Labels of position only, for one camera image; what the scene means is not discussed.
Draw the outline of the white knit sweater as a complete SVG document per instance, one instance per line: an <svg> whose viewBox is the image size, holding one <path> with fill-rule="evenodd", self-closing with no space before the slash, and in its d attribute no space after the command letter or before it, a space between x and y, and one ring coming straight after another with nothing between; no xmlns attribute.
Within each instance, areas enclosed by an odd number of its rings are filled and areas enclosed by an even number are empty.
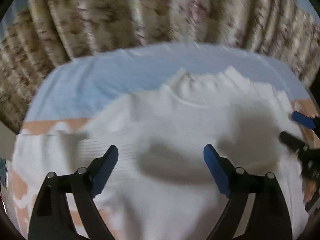
<svg viewBox="0 0 320 240"><path fill-rule="evenodd" d="M75 131L70 121L44 132L26 126L13 155L14 206L27 236L36 196L48 172L75 172L111 145L119 160L95 204L117 239L205 239L227 198L203 159L211 144L248 173L273 172L289 210L293 236L306 226L301 167L278 141L300 136L284 91L234 68L217 75L179 72L158 90L125 94Z"/></svg>

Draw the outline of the orange white lettered bedspread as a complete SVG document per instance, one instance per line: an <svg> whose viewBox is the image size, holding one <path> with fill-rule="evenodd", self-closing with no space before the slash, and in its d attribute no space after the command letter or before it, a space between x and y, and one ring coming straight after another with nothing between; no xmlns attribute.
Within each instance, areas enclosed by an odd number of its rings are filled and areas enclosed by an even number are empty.
<svg viewBox="0 0 320 240"><path fill-rule="evenodd" d="M52 124L70 121L77 131L122 95L158 90L179 72L217 75L228 68L284 91L291 107L295 99L308 97L289 67L278 60L224 46L164 43L100 53L60 66L41 86L22 130L31 126L44 132Z"/></svg>

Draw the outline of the blue floral curtain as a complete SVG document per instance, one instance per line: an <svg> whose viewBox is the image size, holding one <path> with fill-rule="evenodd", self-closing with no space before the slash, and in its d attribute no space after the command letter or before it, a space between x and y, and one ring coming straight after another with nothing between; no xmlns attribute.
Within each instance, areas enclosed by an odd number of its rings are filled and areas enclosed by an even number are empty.
<svg viewBox="0 0 320 240"><path fill-rule="evenodd" d="M314 0L1 0L1 122L19 132L55 68L164 41L206 42L279 59L310 87L319 71Z"/></svg>

